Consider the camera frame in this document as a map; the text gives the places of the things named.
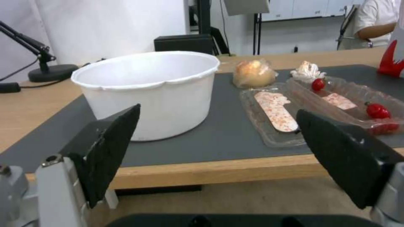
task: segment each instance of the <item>plastic bag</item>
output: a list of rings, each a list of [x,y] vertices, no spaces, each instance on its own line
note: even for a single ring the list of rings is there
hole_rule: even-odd
[[[237,64],[233,73],[233,83],[238,88],[257,88],[271,85],[278,73],[264,59],[242,61]]]

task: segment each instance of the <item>white bucket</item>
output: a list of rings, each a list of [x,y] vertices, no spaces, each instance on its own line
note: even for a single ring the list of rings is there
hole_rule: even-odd
[[[208,115],[219,60],[203,53],[150,52],[100,61],[72,74],[97,119],[141,104],[133,141],[172,137]]]

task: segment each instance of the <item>floor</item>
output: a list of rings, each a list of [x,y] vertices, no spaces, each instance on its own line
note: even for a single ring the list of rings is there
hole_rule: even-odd
[[[205,185],[202,191],[120,197],[118,208],[99,204],[92,226],[133,213],[350,214],[368,218],[328,177]]]

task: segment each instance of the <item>white wall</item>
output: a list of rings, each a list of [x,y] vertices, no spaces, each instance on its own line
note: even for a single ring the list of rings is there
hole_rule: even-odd
[[[2,1],[0,7],[0,20],[27,36],[36,40],[44,41],[44,30],[34,17],[28,0],[12,0]],[[10,39],[8,36],[0,32],[0,78],[22,68],[33,62],[36,58],[30,51]],[[25,81],[28,79],[28,72],[38,68],[39,64],[35,64],[30,68],[16,74],[15,76],[5,80]]]
[[[253,15],[229,17],[223,4],[225,26],[230,51],[237,55],[253,54]],[[294,21],[264,22],[261,33],[261,54],[336,50],[343,17],[328,17]],[[223,33],[219,0],[212,0],[211,24]]]
[[[59,63],[84,64],[154,50],[189,29],[186,0],[35,0]]]

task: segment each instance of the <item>white cabinet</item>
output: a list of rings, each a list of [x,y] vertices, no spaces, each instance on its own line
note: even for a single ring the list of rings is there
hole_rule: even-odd
[[[322,17],[326,14],[328,0],[295,0],[292,18]]]
[[[286,20],[292,18],[294,0],[270,0],[269,13],[262,14],[263,21]]]
[[[353,0],[328,0],[327,12],[324,16],[340,16],[345,14],[345,6],[353,4]]]

